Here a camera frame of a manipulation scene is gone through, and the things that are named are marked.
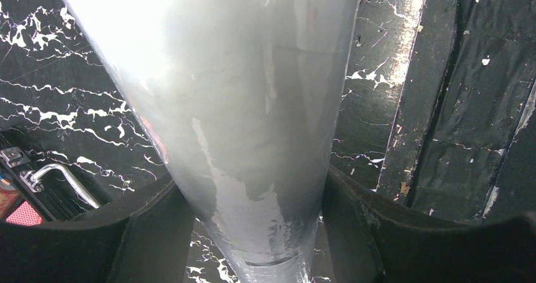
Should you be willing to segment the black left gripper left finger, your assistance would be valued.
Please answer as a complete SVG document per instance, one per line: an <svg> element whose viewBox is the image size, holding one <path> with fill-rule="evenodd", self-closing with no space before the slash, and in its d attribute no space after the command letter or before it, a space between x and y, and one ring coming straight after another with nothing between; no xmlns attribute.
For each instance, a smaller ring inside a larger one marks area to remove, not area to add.
<svg viewBox="0 0 536 283"><path fill-rule="evenodd" d="M2 282L181 282L193 212L163 178L67 222L1 224Z"/></svg>

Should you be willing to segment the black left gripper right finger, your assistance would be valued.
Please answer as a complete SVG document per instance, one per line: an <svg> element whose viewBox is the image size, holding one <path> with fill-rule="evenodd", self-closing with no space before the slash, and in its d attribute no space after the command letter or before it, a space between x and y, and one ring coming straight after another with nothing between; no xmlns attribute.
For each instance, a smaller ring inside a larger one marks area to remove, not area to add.
<svg viewBox="0 0 536 283"><path fill-rule="evenodd" d="M322 215L338 282L534 282L535 214L474 226L416 212L330 167Z"/></svg>

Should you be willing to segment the white shuttlecock tube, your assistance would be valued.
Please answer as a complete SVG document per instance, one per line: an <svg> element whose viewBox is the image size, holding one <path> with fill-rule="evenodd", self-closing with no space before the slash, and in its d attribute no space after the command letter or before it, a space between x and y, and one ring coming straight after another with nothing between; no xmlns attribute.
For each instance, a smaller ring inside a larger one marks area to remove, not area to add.
<svg viewBox="0 0 536 283"><path fill-rule="evenodd" d="M63 0L242 282L310 282L359 0Z"/></svg>

